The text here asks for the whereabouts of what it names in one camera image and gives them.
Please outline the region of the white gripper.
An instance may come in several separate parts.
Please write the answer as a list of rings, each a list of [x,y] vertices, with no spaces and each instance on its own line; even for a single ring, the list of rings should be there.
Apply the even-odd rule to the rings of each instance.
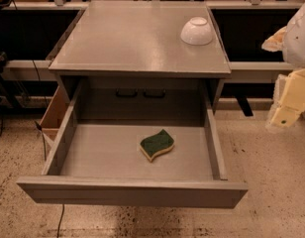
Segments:
[[[273,53],[282,50],[283,59],[287,63],[305,67],[305,3],[290,19],[286,28],[279,29],[266,39],[261,48]],[[304,111],[305,68],[294,70],[288,75],[280,74],[274,86],[269,125],[288,128]]]

